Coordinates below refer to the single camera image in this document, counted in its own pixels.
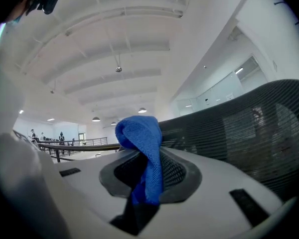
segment black slot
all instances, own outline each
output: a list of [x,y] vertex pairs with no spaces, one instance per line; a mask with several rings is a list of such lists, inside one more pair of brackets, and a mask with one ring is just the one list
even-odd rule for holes
[[268,218],[269,215],[244,189],[235,189],[230,191],[229,194],[253,227]]
[[78,172],[81,172],[81,170],[79,168],[71,168],[68,170],[60,171],[60,174],[62,177],[64,177],[64,176],[68,176],[68,175],[75,174]]

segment blue cloth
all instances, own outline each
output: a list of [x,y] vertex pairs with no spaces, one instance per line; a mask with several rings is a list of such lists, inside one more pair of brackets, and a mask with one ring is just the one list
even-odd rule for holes
[[133,204],[159,205],[163,185],[159,157],[162,135],[157,119],[152,116],[126,118],[116,125],[115,135],[121,146],[137,148],[148,158],[144,174],[132,192]]

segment railing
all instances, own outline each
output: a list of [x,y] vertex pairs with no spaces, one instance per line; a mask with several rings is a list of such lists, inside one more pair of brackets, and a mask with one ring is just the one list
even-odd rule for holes
[[45,142],[39,142],[38,146],[42,151],[47,152],[51,155],[52,158],[56,158],[57,162],[61,162],[61,160],[66,161],[73,161],[74,159],[65,158],[64,156],[71,156],[78,152],[84,152],[84,151],[105,151],[105,150],[118,150],[121,146],[116,144],[102,144],[102,141],[92,141],[94,145],[66,145],[66,143],[70,143],[72,141],[65,141],[65,142],[59,142],[59,141],[45,141]]
[[59,156],[70,156],[71,154],[75,154],[82,150],[74,149],[74,147],[85,147],[85,146],[100,146],[107,145],[108,140],[107,137],[103,138],[95,138],[88,140],[72,140],[72,141],[40,141],[38,142],[38,146],[42,151],[48,152],[52,157],[56,156],[56,148],[57,146],[66,147],[69,146],[71,149],[60,149],[58,155]]

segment blue towel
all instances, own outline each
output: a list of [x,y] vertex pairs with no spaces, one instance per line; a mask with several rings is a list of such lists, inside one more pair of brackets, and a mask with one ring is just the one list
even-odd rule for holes
[[128,149],[136,147],[148,158],[141,181],[132,192],[133,204],[159,205],[163,185],[159,157],[162,135],[157,119],[152,116],[126,118],[117,124],[115,135],[121,146]]

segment ceiling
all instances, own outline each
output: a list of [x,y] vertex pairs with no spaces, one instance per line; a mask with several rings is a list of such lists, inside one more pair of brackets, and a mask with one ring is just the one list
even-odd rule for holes
[[154,114],[157,85],[189,0],[59,0],[6,27],[10,70],[102,120]]

